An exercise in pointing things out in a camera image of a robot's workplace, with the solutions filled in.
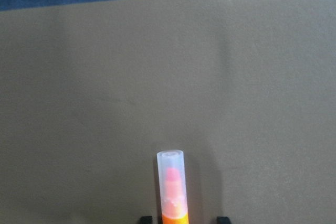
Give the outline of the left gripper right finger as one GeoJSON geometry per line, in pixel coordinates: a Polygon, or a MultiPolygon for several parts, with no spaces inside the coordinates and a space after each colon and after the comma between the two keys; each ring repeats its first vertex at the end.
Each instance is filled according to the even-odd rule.
{"type": "Polygon", "coordinates": [[[216,218],[217,224],[230,224],[230,218],[226,216],[218,216],[216,218]]]}

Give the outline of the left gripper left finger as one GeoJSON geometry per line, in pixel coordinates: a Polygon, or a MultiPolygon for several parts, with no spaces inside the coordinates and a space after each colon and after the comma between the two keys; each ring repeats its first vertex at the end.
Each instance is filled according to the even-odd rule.
{"type": "Polygon", "coordinates": [[[152,224],[153,217],[152,216],[142,216],[139,219],[139,224],[152,224]]]}

